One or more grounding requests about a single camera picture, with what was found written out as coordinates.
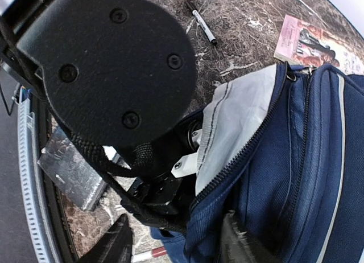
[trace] blue bag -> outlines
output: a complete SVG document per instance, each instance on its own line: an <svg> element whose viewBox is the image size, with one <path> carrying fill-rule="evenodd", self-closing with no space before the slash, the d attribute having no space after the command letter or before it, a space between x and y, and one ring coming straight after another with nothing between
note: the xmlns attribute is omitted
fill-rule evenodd
<svg viewBox="0 0 364 263"><path fill-rule="evenodd" d="M173 262L364 262L364 76L304 70L216 89L187 234L152 232Z"/></svg>

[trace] tabletop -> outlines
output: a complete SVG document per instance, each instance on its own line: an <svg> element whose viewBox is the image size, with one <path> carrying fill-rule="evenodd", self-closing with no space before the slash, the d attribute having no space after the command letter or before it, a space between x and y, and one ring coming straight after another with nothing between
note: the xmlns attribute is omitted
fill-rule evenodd
<svg viewBox="0 0 364 263"><path fill-rule="evenodd" d="M277 63L273 58L286 14L303 19L343 39L364 61L364 39L327 0L194 0L200 14L218 40L211 46L185 0L149 0L176 17L196 53L198 79L189 111L206 105L220 84ZM130 180L120 180L124 187ZM68 221L78 252L84 254L124 210L115 207L118 196L108 190L93 213L67 203ZM160 245L150 239L148 228L131 221L136 252ZM168 258L151 262L168 262Z"/></svg>

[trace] pen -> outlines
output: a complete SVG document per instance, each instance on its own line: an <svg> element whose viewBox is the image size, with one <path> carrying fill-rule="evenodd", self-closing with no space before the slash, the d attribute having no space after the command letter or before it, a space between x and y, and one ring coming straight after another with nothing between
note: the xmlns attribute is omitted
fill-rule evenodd
<svg viewBox="0 0 364 263"><path fill-rule="evenodd" d="M202 29L204 30L204 32L205 32L207 38L209 39L209 41L211 42L211 44L216 46L217 45L217 40L216 40L215 36L212 34L211 30L207 26L207 24L204 21L204 19L202 18L202 16L198 13L198 11L197 11L196 7L194 6L194 4L191 1L186 1L185 3L186 3L187 8L190 9L193 16L195 16L196 20L201 25Z"/></svg>

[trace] blue fabric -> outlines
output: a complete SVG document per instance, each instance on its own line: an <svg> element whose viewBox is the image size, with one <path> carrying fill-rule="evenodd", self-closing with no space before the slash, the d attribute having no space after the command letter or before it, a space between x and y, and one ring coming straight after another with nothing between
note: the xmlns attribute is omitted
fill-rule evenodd
<svg viewBox="0 0 364 263"><path fill-rule="evenodd" d="M197 205L186 237L152 230L173 262L213 262L227 205L282 262L316 262L341 179L343 131L336 74L342 73L331 65L317 69L309 94L307 75L297 73L295 82L282 86L286 70L282 65L277 69L272 102L281 89L282 97L259 146ZM358 262L364 248L363 76L346 77L344 104L344 183L324 263Z"/></svg>

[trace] red and white marker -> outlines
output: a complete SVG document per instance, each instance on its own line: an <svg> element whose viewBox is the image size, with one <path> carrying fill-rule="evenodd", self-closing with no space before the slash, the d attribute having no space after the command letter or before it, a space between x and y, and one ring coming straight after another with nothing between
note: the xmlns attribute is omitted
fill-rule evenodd
<svg viewBox="0 0 364 263"><path fill-rule="evenodd" d="M135 254L131 262L132 263L141 262L155 257L165 256L166 254L167 254L166 249L164 247L159 247L144 253Z"/></svg>

